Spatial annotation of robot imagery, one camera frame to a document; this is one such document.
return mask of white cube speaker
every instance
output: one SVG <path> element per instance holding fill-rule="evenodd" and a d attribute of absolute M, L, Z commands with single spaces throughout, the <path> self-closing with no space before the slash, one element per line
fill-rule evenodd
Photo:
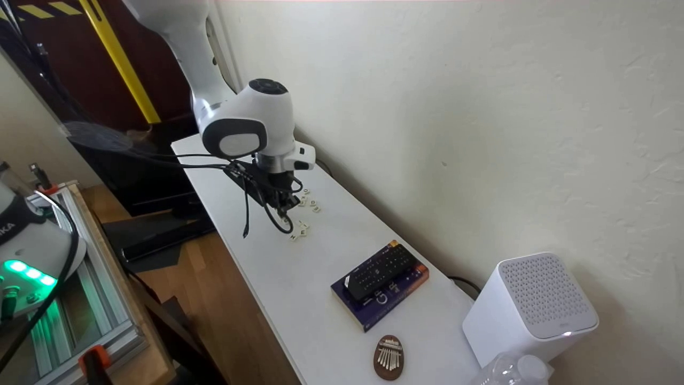
<path fill-rule="evenodd" d="M 500 262 L 464 319 L 481 367 L 498 354 L 554 360 L 598 328 L 598 314 L 554 255 Z"/>

